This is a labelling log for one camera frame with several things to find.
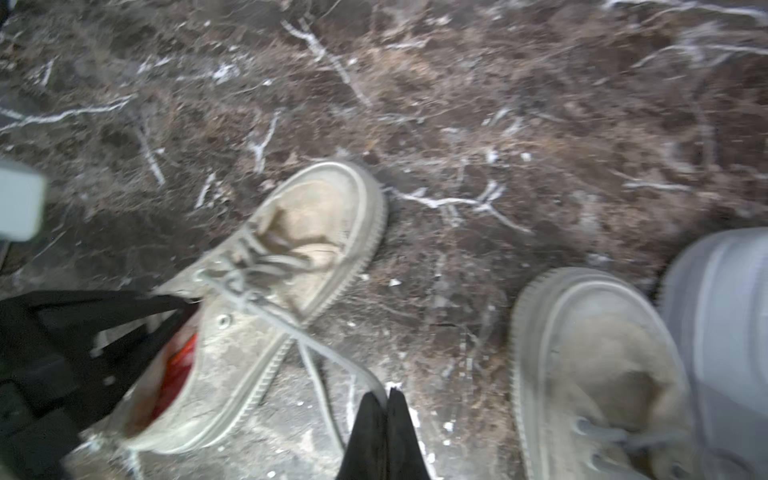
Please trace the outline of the red insole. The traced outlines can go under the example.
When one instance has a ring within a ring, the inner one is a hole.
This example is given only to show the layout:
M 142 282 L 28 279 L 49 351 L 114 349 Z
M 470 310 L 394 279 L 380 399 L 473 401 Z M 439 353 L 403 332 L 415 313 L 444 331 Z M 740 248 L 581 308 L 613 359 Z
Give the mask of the red insole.
M 150 421 L 154 422 L 165 413 L 180 395 L 194 365 L 198 334 L 184 340 L 170 342 L 160 357 L 161 371 L 154 387 L 150 408 Z

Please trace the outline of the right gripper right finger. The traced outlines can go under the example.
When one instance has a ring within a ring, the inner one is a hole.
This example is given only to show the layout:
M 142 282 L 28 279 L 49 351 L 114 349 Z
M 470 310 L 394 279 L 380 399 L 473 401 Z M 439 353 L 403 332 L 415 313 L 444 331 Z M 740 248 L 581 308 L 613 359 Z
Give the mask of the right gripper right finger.
M 402 391 L 391 388 L 387 403 L 387 478 L 430 480 Z

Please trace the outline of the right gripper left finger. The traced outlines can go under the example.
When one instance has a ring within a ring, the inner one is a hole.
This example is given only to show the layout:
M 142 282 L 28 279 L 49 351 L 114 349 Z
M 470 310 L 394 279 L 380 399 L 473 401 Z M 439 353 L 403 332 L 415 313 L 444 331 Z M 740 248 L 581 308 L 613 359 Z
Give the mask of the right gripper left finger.
M 359 405 L 353 429 L 343 455 L 338 480 L 396 479 L 396 463 L 390 446 L 389 397 L 381 405 L 366 393 Z

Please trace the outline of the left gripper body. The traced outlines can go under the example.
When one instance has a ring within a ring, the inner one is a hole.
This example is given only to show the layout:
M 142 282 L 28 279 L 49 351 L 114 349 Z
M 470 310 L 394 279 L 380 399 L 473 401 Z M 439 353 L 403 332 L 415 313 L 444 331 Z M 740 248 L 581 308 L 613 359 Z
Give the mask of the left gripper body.
M 64 458 L 198 309 L 173 295 L 34 291 L 1 303 L 1 476 L 66 479 Z

